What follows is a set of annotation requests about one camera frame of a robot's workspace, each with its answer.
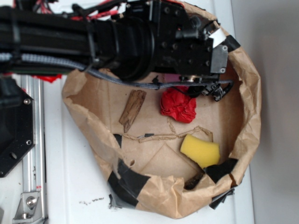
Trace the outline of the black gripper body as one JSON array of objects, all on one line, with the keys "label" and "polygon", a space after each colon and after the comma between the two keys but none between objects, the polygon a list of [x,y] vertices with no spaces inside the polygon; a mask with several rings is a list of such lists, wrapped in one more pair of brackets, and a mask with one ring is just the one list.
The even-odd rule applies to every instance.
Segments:
[{"label": "black gripper body", "polygon": [[228,47],[221,28],[163,0],[151,1],[149,19],[157,29],[155,72],[213,79],[226,72]]}]

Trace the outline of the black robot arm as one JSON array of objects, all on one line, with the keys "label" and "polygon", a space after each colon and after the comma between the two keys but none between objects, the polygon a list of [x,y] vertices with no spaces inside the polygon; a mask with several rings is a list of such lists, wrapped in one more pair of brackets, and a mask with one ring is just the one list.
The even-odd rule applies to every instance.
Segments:
[{"label": "black robot arm", "polygon": [[151,72],[218,80],[226,71],[228,46],[222,30],[203,16],[189,15],[171,0],[126,1],[126,10],[102,21],[121,1],[73,5],[71,13],[38,14],[2,6],[0,69],[52,75],[73,69],[110,69],[133,82]]}]

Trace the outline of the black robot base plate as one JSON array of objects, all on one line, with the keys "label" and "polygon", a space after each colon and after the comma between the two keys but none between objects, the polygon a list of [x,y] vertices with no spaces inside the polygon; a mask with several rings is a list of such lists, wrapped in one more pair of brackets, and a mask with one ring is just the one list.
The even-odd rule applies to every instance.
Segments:
[{"label": "black robot base plate", "polygon": [[34,144],[34,100],[12,78],[0,79],[0,176],[6,177]]}]

